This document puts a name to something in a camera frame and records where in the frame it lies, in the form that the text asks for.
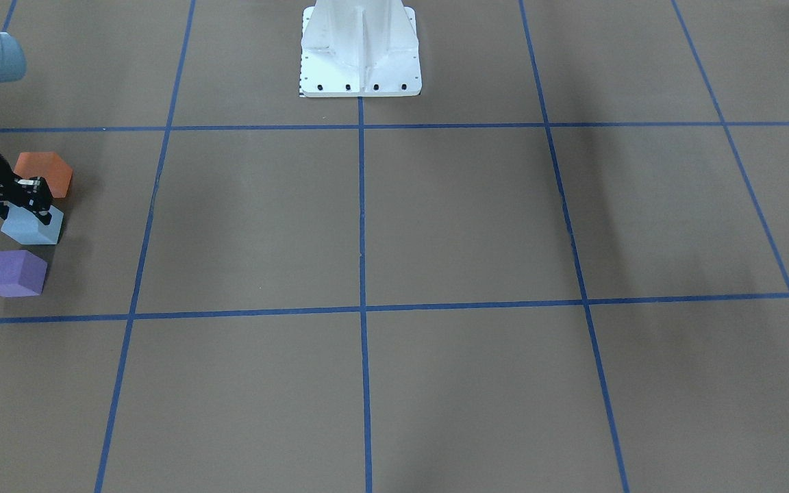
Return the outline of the light blue foam block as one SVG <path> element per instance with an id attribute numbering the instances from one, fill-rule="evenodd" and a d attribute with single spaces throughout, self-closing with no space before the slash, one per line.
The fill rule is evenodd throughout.
<path id="1" fill-rule="evenodd" d="M 0 231 L 19 244 L 57 244 L 62 233 L 64 213 L 51 206 L 48 216 L 50 224 L 45 225 L 29 210 L 9 205 L 8 216 Z"/>

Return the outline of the orange foam block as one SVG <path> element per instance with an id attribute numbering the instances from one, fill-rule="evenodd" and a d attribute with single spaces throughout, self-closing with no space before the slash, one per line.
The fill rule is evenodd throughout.
<path id="1" fill-rule="evenodd" d="M 14 166 L 21 178 L 43 177 L 54 199 L 68 196 L 74 169 L 59 154 L 54 152 L 22 152 Z"/>

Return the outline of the purple foam block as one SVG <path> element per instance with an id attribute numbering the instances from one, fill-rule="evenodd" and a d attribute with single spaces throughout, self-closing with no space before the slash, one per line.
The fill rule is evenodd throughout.
<path id="1" fill-rule="evenodd" d="M 40 296 L 48 263 L 26 250 L 0 251 L 0 296 Z"/>

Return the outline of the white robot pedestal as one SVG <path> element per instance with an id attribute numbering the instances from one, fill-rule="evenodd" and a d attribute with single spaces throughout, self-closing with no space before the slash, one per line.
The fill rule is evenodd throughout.
<path id="1" fill-rule="evenodd" d="M 401 1 L 316 1 L 301 16 L 300 97 L 422 92 L 416 13 Z"/>

